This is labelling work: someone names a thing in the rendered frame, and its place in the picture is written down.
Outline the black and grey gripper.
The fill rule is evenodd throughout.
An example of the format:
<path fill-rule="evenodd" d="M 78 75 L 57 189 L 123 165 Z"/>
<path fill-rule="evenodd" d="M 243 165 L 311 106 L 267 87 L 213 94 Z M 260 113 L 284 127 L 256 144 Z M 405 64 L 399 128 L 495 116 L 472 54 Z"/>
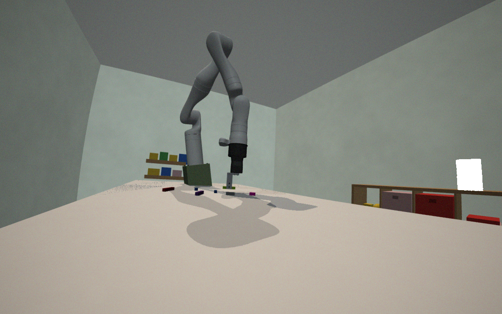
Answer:
<path fill-rule="evenodd" d="M 233 175 L 243 173 L 243 159 L 247 156 L 247 133 L 242 131 L 232 131 L 229 140 L 219 138 L 219 145 L 229 146 L 228 156 L 231 157 L 231 173 L 227 172 L 226 189 L 232 189 Z"/>

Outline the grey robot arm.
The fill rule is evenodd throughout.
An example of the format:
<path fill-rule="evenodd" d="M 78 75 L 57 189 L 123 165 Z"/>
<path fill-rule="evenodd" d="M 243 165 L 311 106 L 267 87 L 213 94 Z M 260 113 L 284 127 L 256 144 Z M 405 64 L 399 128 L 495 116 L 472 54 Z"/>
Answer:
<path fill-rule="evenodd" d="M 231 132 L 248 131 L 248 116 L 250 102 L 243 95 L 243 88 L 236 70 L 228 56 L 231 54 L 233 42 L 231 38 L 217 31 L 212 31 L 207 37 L 207 49 L 212 56 L 211 63 L 201 70 L 194 80 L 189 97 L 180 113 L 183 124 L 193 125 L 184 132 L 187 149 L 187 165 L 203 164 L 203 147 L 201 142 L 201 115 L 194 106 L 202 101 L 210 92 L 217 75 L 220 72 L 233 111 Z M 193 110 L 193 111 L 192 111 Z"/>

